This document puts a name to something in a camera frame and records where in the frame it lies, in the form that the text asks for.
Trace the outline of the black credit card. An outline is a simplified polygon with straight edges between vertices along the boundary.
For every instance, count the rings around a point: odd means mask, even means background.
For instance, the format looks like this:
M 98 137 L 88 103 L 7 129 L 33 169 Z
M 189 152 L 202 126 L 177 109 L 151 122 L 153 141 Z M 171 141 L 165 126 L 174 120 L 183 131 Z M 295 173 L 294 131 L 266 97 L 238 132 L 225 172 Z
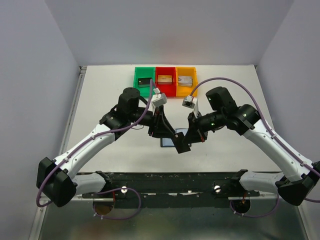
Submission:
M 191 151 L 189 144 L 184 142 L 184 134 L 182 132 L 175 133 L 175 136 L 172 137 L 172 142 L 178 154 Z

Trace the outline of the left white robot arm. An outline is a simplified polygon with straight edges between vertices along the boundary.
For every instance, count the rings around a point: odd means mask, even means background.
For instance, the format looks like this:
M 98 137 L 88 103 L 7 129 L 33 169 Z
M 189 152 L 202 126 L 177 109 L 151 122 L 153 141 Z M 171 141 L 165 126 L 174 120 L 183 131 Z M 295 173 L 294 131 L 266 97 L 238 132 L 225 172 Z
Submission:
M 118 103 L 84 139 L 54 159 L 45 157 L 40 161 L 36 179 L 38 207 L 42 207 L 41 195 L 48 197 L 57 207 L 63 207 L 77 195 L 96 193 L 104 198 L 110 194 L 111 185 L 104 173 L 78 173 L 98 152 L 118 140 L 132 127 L 138 124 L 154 126 L 156 110 L 167 103 L 167 97 L 155 88 L 150 91 L 145 107 L 139 106 L 141 99 L 139 90 L 133 87 L 125 88 L 118 98 Z

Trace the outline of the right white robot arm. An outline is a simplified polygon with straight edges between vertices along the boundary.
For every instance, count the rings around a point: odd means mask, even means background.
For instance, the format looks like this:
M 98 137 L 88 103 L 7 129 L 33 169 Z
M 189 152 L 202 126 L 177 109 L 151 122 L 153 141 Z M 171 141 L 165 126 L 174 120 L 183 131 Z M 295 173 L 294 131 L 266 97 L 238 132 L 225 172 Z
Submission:
M 208 132 L 227 127 L 260 148 L 279 168 L 278 173 L 239 171 L 230 183 L 230 191 L 241 196 L 247 191 L 279 194 L 287 203 L 299 206 L 320 179 L 320 164 L 300 156 L 287 142 L 272 132 L 258 111 L 249 104 L 237 106 L 228 89 L 215 87 L 205 94 L 213 112 L 201 115 L 198 100 L 188 95 L 182 105 L 192 109 L 188 116 L 186 144 L 204 142 Z

